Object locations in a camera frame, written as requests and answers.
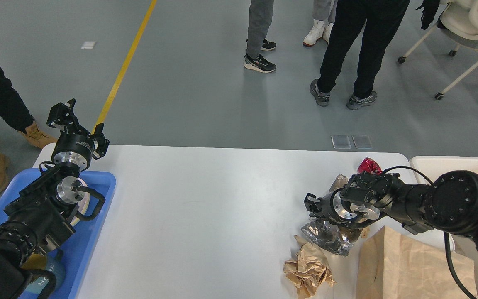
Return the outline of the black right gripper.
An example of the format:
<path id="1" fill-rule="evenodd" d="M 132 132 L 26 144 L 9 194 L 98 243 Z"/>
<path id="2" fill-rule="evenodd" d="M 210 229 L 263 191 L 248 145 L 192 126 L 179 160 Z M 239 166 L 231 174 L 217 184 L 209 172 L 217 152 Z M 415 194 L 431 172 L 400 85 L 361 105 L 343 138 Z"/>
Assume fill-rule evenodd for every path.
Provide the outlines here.
<path id="1" fill-rule="evenodd" d="M 317 197 L 307 193 L 304 198 L 304 205 L 309 213 L 310 220 L 328 220 L 332 225 L 357 229 L 360 227 L 361 215 L 352 209 L 351 205 L 360 206 L 362 201 L 343 196 L 343 189 L 336 189 L 324 197 Z"/>

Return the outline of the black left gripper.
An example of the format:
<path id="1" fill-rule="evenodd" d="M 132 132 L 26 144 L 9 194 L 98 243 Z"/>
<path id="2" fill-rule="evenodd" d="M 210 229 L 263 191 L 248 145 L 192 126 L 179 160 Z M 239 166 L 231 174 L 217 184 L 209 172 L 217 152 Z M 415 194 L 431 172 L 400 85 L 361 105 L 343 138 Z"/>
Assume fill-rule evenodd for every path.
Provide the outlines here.
<path id="1" fill-rule="evenodd" d="M 91 135 L 82 134 L 82 126 L 78 123 L 73 108 L 76 99 L 67 103 L 58 103 L 51 107 L 46 125 L 60 131 L 51 160 L 55 164 L 70 162 L 81 171 L 90 167 L 91 159 L 100 159 L 107 153 L 110 140 L 103 133 L 104 123 L 99 123 Z"/>

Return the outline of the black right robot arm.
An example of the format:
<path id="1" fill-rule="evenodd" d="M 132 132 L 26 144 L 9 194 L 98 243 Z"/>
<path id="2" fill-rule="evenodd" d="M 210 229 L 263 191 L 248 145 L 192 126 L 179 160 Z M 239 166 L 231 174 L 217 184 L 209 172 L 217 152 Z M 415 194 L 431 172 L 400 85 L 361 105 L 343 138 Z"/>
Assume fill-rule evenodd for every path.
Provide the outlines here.
<path id="1" fill-rule="evenodd" d="M 304 205 L 310 216 L 349 229 L 365 228 L 389 216 L 413 235 L 438 229 L 444 233 L 446 261 L 456 284 L 460 282 L 450 257 L 449 235 L 470 238 L 478 252 L 478 174 L 455 170 L 427 185 L 409 185 L 399 174 L 354 174 L 343 187 L 325 197 L 308 193 Z"/>

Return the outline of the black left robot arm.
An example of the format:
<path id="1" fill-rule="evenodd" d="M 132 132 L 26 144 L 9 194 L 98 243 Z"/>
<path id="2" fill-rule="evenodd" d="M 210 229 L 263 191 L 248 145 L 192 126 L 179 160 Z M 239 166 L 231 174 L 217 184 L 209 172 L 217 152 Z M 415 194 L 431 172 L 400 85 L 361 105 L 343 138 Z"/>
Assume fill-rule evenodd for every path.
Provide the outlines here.
<path id="1" fill-rule="evenodd" d="M 76 100 L 51 108 L 49 127 L 60 136 L 40 176 L 19 192 L 19 197 L 5 206 L 8 220 L 0 224 L 0 299 L 17 299 L 36 276 L 46 277 L 40 299 L 47 299 L 56 286 L 56 276 L 47 270 L 27 270 L 24 263 L 32 254 L 47 254 L 60 248 L 74 233 L 73 218 L 94 220 L 106 203 L 104 195 L 78 180 L 91 159 L 106 155 L 109 140 L 96 125 L 90 133 L 78 123 L 73 108 Z"/>

